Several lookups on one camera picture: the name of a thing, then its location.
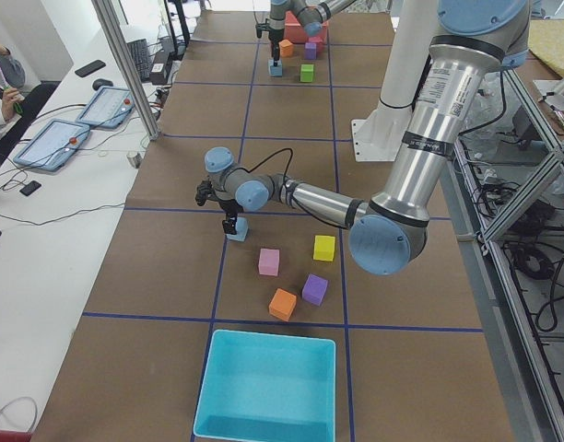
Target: cube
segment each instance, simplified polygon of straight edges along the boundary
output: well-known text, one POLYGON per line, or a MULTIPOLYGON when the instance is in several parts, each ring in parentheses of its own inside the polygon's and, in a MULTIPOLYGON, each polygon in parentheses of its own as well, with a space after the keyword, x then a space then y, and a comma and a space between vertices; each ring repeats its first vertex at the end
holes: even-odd
POLYGON ((270 71, 270 76, 282 76, 282 61, 278 60, 277 65, 274 65, 274 59, 270 58, 267 61, 267 69, 270 71))
POLYGON ((302 287, 302 298, 315 306, 320 306, 328 284, 329 281, 326 279, 309 273, 307 283, 302 287))
POLYGON ((270 315, 275 316, 279 320, 288 322, 292 311, 297 306, 297 297, 286 290, 278 288, 272 301, 270 302, 270 315))
POLYGON ((261 249, 258 270, 260 274, 267 276, 278 276, 278 266, 280 265, 280 250, 261 249))
POLYGON ((326 235, 315 235, 315 247, 312 258, 316 261, 334 260, 335 256, 335 237, 326 235))
POLYGON ((304 59, 305 60, 317 59, 317 45, 315 43, 304 43, 304 59))
POLYGON ((239 216, 237 218, 237 224, 235 225, 235 230, 237 230, 236 235, 231 235, 230 233, 227 234, 227 238, 233 241, 243 242, 245 237, 247 237, 247 230, 249 226, 247 225, 247 219, 239 216))
POLYGON ((288 40, 282 40, 279 43, 280 46, 280 56, 281 57, 291 57, 294 53, 294 44, 288 40))
POLYGON ((323 49, 325 47, 325 43, 323 42, 323 39, 321 37, 319 37, 318 35, 316 35, 314 37, 309 37, 309 43, 315 43, 317 45, 317 55, 319 55, 321 52, 323 52, 323 49))
POLYGON ((312 83, 315 78, 315 65, 302 64, 300 66, 300 81, 302 83, 312 83))

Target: pink cube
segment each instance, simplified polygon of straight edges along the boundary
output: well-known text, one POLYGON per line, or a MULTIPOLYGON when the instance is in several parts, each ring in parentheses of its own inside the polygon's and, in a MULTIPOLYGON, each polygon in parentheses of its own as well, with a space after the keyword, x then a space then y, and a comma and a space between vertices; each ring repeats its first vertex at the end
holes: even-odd
POLYGON ((261 249, 260 262, 258 264, 260 274, 267 276, 278 276, 278 266, 280 265, 280 250, 261 249))
POLYGON ((317 59, 317 45, 315 43, 304 43, 304 59, 316 60, 317 59))
POLYGON ((302 288, 302 298, 315 306, 320 306, 327 291, 329 281, 309 273, 307 283, 302 288))
POLYGON ((319 36, 309 37, 309 43, 315 43, 317 45, 317 55, 323 52, 325 43, 323 43, 323 39, 321 37, 319 36))

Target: plastic bin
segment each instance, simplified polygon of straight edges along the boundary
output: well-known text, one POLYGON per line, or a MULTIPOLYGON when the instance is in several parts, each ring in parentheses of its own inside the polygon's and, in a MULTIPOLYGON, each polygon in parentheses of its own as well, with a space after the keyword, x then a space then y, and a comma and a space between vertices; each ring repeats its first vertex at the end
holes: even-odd
POLYGON ((215 331, 194 434, 243 442, 335 441, 335 342, 215 331))

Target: table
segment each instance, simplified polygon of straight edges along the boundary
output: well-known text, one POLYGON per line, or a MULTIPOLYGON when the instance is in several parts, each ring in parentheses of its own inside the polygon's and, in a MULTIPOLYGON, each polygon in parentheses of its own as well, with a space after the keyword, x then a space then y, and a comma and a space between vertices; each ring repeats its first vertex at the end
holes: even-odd
MULTIPOLYGON (((127 41, 141 36, 156 39, 140 28, 124 27, 123 33, 127 41)), ((87 103, 94 93, 92 82, 100 77, 125 86, 101 31, 75 60, 42 113, 87 103), (85 78, 74 74, 95 59, 106 67, 85 78)), ((145 90, 151 94, 155 87, 145 84, 145 90)), ((72 121, 82 109, 54 112, 36 121, 26 136, 33 136, 51 118, 72 121)), ((148 140, 140 119, 133 116, 136 112, 125 129, 123 123, 113 131, 92 131, 84 148, 124 129, 95 150, 77 152, 57 172, 29 170, 27 182, 37 180, 42 187, 29 198, 18 189, 0 192, 0 213, 42 222, 80 209, 122 204, 137 173, 126 154, 140 151, 144 155, 148 140)), ((11 169, 10 162, 0 168, 0 186, 13 175, 11 169)), ((0 217, 0 407, 16 397, 31 396, 39 405, 40 417, 121 212, 120 207, 107 208, 43 227, 0 217)), ((0 428, 25 429, 32 410, 22 403, 10 409, 9 415, 14 422, 0 420, 0 428)))
POLYGON ((357 267, 347 235, 305 214, 268 204, 246 214, 237 243, 223 238, 217 207, 194 202, 215 145, 249 168, 291 146, 291 176, 354 197, 378 191, 391 165, 355 161, 350 121, 378 103, 390 18, 337 15, 311 84, 298 80, 300 47, 284 77, 268 75, 253 14, 201 18, 33 442, 204 441, 192 423, 222 328, 333 339, 337 441, 513 440, 440 189, 428 246, 383 278, 357 267), (313 261, 314 235, 336 237, 333 262, 313 261), (276 278, 257 274, 262 247, 280 249, 276 278), (299 299, 290 323, 271 317, 276 289, 299 294, 308 273, 329 280, 322 305, 299 299))

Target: yellow cube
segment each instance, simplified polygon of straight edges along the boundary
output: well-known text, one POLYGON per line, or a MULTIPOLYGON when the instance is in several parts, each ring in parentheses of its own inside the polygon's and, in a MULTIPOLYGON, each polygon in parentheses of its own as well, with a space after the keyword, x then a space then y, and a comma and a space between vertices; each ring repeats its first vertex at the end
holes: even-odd
POLYGON ((335 256, 335 237, 315 235, 315 250, 312 258, 316 261, 333 261, 335 256))

